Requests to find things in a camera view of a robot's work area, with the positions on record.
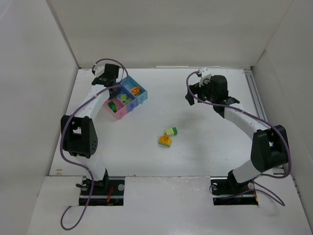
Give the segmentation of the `light green rectangular lego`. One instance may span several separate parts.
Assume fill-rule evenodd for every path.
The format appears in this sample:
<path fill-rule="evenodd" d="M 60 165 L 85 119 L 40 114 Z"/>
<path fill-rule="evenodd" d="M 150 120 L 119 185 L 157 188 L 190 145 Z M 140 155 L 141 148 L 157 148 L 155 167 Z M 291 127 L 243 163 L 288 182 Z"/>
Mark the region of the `light green rectangular lego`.
<path fill-rule="evenodd" d="M 121 94 L 120 99 L 122 102 L 125 102 L 127 100 L 127 95 L 126 94 Z"/>

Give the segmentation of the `light green and green lego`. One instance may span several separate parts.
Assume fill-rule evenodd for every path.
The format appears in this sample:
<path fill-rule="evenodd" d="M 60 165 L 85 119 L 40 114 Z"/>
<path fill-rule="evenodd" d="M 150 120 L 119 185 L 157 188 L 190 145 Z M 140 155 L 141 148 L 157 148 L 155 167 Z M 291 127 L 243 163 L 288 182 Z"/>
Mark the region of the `light green and green lego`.
<path fill-rule="evenodd" d="M 176 136 L 178 134 L 178 131 L 175 127 L 166 129 L 164 134 L 168 137 Z"/>

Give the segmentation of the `dark green square lego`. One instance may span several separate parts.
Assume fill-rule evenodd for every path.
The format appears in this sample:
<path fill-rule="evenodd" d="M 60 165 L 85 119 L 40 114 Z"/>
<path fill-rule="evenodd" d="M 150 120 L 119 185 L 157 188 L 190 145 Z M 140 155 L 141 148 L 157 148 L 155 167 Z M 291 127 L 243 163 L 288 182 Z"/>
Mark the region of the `dark green square lego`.
<path fill-rule="evenodd" d="M 110 108 L 111 108 L 111 110 L 112 110 L 112 111 L 114 111 L 114 112 L 116 112 L 116 111 L 117 111 L 117 108 L 116 108 L 116 106 L 115 106 L 115 105 L 110 106 Z"/>

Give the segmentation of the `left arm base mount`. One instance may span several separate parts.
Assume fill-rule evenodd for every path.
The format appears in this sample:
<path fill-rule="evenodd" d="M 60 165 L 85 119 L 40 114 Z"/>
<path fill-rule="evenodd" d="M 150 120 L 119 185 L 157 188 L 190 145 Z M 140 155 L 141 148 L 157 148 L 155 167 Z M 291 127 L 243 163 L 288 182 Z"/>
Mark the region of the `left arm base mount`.
<path fill-rule="evenodd" d="M 80 189 L 79 205 L 84 206 L 91 190 L 91 180 L 84 178 L 76 186 Z M 123 206 L 124 189 L 125 177 L 111 177 L 106 170 L 103 179 L 94 182 L 89 206 Z"/>

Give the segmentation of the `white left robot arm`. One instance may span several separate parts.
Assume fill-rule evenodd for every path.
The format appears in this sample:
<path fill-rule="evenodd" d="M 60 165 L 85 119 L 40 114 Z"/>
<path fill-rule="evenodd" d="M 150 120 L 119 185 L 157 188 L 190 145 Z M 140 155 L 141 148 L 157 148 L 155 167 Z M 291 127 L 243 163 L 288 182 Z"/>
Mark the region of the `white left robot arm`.
<path fill-rule="evenodd" d="M 91 170 L 96 181 L 103 180 L 106 169 L 99 158 L 94 156 L 98 147 L 94 120 L 105 101 L 115 98 L 121 92 L 121 87 L 115 87 L 118 85 L 116 80 L 119 70 L 120 66 L 115 64 L 97 66 L 93 70 L 95 78 L 90 91 L 80 109 L 74 112 L 73 117 L 64 115 L 61 118 L 63 151 L 76 157 L 78 164 Z"/>

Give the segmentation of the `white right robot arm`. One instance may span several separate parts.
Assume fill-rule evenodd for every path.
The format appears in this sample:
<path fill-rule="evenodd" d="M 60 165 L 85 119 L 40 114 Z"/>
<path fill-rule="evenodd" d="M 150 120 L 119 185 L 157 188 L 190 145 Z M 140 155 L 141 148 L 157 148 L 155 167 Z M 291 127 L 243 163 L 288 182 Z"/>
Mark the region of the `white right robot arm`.
<path fill-rule="evenodd" d="M 238 99 L 229 96 L 224 76 L 201 75 L 198 83 L 186 86 L 189 105 L 198 102 L 213 106 L 217 114 L 235 124 L 252 141 L 250 159 L 229 171 L 227 179 L 217 184 L 218 195 L 234 194 L 257 177 L 267 176 L 268 170 L 284 164 L 288 164 L 288 170 L 282 177 L 290 174 L 291 153 L 287 131 L 282 125 L 273 126 L 245 111 Z"/>

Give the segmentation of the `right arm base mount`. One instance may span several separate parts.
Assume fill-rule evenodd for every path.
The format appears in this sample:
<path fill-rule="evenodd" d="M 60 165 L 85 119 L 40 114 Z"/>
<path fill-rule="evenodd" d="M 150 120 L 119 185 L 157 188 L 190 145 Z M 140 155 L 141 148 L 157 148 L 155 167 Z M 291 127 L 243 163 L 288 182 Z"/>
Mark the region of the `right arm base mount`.
<path fill-rule="evenodd" d="M 259 205 L 252 180 L 238 183 L 230 171 L 224 177 L 210 177 L 210 183 L 214 206 Z"/>

